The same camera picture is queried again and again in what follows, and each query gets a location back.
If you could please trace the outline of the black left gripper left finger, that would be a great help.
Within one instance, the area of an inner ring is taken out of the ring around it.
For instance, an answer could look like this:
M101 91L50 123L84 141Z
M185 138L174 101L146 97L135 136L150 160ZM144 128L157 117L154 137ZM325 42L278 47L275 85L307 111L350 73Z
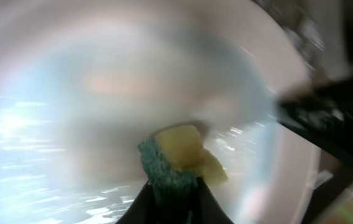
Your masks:
M157 224L154 191L149 181L116 224Z

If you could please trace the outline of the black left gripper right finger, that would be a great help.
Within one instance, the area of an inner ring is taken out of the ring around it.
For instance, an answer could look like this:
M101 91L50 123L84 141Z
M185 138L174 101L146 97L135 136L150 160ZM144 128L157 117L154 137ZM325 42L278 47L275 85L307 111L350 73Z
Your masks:
M195 223L197 224L233 224L224 213L205 181L199 177L195 190Z

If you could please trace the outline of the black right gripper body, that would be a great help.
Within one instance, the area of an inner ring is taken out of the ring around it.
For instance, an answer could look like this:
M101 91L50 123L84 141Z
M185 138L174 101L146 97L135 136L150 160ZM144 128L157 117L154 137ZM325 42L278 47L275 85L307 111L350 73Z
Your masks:
M353 183L353 77L280 100L277 108L278 123L342 164L309 201L302 223L313 223Z

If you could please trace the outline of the green yellow sponge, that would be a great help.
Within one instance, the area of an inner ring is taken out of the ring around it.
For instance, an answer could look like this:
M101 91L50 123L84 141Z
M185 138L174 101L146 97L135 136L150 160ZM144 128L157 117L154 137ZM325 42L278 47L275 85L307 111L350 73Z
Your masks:
M210 185L228 180L193 125L165 129L140 142L137 149L154 192L158 223L191 223L198 179Z

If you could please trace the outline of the white plate large blue smear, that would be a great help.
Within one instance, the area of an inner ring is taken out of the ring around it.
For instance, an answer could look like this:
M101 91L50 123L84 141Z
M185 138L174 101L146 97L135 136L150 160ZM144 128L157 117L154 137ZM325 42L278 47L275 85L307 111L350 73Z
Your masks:
M277 123L308 82L252 1L0 1L0 223L116 223L137 144L196 126L234 223L299 223L319 150Z

